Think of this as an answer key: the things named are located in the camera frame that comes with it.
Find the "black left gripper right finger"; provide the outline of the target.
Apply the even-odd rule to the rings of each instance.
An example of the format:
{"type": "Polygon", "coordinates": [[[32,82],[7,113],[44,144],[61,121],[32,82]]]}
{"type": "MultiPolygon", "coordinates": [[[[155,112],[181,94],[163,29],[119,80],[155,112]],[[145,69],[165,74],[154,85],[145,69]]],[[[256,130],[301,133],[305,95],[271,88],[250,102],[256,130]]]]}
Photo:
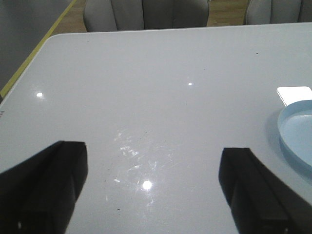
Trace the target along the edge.
{"type": "Polygon", "coordinates": [[[310,234],[312,206],[249,148],[224,148],[218,179],[240,234],[310,234]]]}

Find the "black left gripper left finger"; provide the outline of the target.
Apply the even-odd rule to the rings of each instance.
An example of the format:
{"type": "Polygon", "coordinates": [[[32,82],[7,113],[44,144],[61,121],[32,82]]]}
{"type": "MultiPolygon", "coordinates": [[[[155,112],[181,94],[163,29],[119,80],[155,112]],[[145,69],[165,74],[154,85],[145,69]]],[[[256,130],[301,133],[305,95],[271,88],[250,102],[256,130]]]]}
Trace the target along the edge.
{"type": "Polygon", "coordinates": [[[88,175],[84,142],[58,141],[0,174],[2,234],[63,234],[88,175]]]}

